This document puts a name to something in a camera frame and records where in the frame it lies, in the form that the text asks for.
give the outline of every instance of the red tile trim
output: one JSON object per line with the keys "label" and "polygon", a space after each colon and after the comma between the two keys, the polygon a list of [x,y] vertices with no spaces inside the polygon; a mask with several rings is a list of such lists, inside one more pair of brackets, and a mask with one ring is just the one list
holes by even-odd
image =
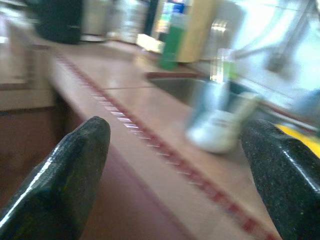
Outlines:
{"label": "red tile trim", "polygon": [[100,104],[104,105],[104,108],[109,113],[123,122],[129,132],[146,141],[147,146],[153,148],[155,154],[163,156],[163,160],[168,165],[176,168],[178,174],[184,176],[190,184],[203,191],[209,199],[229,213],[246,233],[259,240],[279,240],[277,236],[264,229],[261,223],[242,210],[242,208],[223,190],[219,189],[216,184],[207,181],[200,172],[193,169],[193,167],[165,141],[157,136],[151,129],[147,128],[141,120],[132,115],[113,97],[100,89],[86,74],[81,72],[77,66],[67,60],[60,52],[54,50],[53,54],[62,65],[78,77],[84,87],[92,88],[95,92],[93,98],[97,99]]}

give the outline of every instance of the kitchen counter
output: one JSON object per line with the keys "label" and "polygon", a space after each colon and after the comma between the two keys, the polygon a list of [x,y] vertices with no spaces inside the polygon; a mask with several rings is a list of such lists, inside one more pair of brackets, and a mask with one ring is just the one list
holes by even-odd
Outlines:
{"label": "kitchen counter", "polygon": [[184,137],[192,109],[148,81],[195,72],[159,69],[156,57],[135,45],[58,44],[39,38],[28,23],[15,24],[34,49],[50,53],[50,83],[70,107],[83,120],[100,116],[109,122],[111,155],[188,238],[280,239],[241,147],[227,155],[196,148]]}

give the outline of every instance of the dish soap bottle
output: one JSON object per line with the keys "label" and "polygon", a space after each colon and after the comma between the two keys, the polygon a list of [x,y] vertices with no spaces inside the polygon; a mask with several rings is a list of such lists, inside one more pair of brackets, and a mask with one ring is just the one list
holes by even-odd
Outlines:
{"label": "dish soap bottle", "polygon": [[161,68],[173,70],[177,67],[177,57],[186,25],[186,15],[179,12],[174,12],[172,14],[168,35],[165,38],[163,52],[159,61],[159,66]]}

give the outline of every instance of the yellow sponge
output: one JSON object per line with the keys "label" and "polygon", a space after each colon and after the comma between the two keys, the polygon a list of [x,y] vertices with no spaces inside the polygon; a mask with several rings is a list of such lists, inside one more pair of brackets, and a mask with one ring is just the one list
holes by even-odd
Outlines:
{"label": "yellow sponge", "polygon": [[288,126],[276,125],[284,133],[300,140],[303,142],[310,150],[320,158],[320,139],[315,136],[306,136]]}

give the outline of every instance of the sink basin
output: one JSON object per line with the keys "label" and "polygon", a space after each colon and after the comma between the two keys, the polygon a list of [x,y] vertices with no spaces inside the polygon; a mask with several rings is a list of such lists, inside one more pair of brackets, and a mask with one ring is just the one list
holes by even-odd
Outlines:
{"label": "sink basin", "polygon": [[[190,107],[195,106],[198,95],[206,83],[196,78],[150,78],[149,81]],[[230,92],[232,102],[236,95],[254,91],[241,84],[230,82]]]}
{"label": "sink basin", "polygon": [[[194,108],[193,115],[191,116],[188,125],[192,124],[195,118],[205,109],[204,101],[201,98],[201,92],[206,83],[204,80],[176,77],[149,78],[148,81],[170,94],[178,101]],[[231,81],[228,107],[236,101],[238,98],[237,96],[243,92],[254,93],[255,91],[242,84]],[[262,101],[260,106],[255,110],[251,119],[264,119],[274,124],[285,122],[293,124],[302,130],[307,130],[308,132],[316,131],[314,126],[305,123],[304,120],[299,119],[297,116],[292,115],[289,112],[283,111],[283,109],[272,107],[264,101]]]}

